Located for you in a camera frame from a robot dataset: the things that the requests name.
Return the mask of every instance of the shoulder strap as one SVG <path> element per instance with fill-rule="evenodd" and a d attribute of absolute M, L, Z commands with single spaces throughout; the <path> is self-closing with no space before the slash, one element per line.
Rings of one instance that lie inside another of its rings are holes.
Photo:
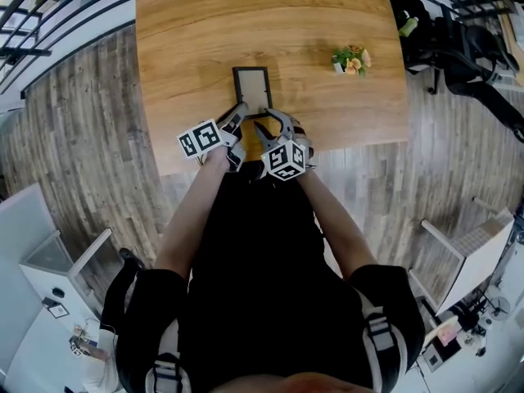
<path fill-rule="evenodd" d="M 373 390 L 386 393 L 406 374 L 408 349 L 402 333 L 389 323 L 383 307 L 374 306 L 362 292 L 354 289 L 360 297 L 362 315 L 366 323 L 362 341 L 368 356 Z M 392 368 L 387 362 L 387 357 L 391 357 L 391 354 L 400 356 L 398 368 Z"/>
<path fill-rule="evenodd" d="M 191 393 L 189 376 L 172 354 L 156 358 L 146 375 L 146 393 Z"/>

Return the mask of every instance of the office chair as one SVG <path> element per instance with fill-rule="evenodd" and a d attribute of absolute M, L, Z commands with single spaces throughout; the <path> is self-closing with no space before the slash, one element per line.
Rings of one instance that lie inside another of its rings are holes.
<path fill-rule="evenodd" d="M 419 72 L 414 70 L 417 66 L 432 67 L 434 84 L 428 90 L 433 95 L 438 91 L 441 72 L 444 72 L 445 84 L 453 94 L 477 99 L 513 131 L 518 141 L 524 142 L 524 118 L 492 86 L 500 77 L 498 67 L 515 73 L 519 71 L 517 61 L 504 45 L 486 28 L 452 20 L 446 6 L 441 7 L 443 17 L 427 21 L 429 15 L 420 0 L 391 0 L 391 5 L 395 13 L 411 7 L 411 17 L 423 19 L 418 34 L 413 38 L 411 35 L 400 38 L 406 70 L 415 75 Z M 490 68 L 477 64 L 481 58 L 488 60 Z"/>

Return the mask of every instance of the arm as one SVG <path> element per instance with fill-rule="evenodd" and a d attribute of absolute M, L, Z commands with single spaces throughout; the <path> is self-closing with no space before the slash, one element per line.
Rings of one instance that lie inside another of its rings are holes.
<path fill-rule="evenodd" d="M 201 242 L 204 227 L 220 184 L 229 169 L 227 148 L 208 154 L 186 196 L 173 214 L 160 240 L 156 269 L 169 269 L 188 280 L 192 260 Z"/>
<path fill-rule="evenodd" d="M 311 170 L 297 179 L 313 206 L 344 279 L 347 281 L 356 269 L 364 265 L 376 264 L 363 234 L 316 173 Z"/>
<path fill-rule="evenodd" d="M 79 348 L 81 350 L 85 350 L 91 355 L 93 358 L 100 359 L 101 361 L 106 362 L 109 359 L 109 355 L 104 350 L 101 350 L 100 348 L 97 348 L 96 346 L 89 345 L 86 341 L 83 339 L 79 340 Z"/>

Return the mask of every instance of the small potted plant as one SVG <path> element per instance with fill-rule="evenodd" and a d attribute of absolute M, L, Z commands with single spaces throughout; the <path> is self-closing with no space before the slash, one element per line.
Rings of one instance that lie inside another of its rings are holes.
<path fill-rule="evenodd" d="M 366 75 L 366 69 L 371 67 L 371 57 L 368 50 L 361 45 L 348 45 L 333 52 L 332 63 L 337 73 Z"/>

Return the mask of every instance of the wooden table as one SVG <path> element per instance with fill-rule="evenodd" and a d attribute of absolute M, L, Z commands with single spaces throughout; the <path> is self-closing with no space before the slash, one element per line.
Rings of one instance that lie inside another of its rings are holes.
<path fill-rule="evenodd" d="M 273 107 L 317 150 L 405 141 L 405 77 L 389 0 L 137 0 L 142 98 L 160 175 L 192 168 L 176 136 L 236 103 L 232 67 L 266 66 Z M 362 44 L 365 78 L 336 75 L 332 51 Z M 248 160 L 262 147 L 243 126 Z"/>

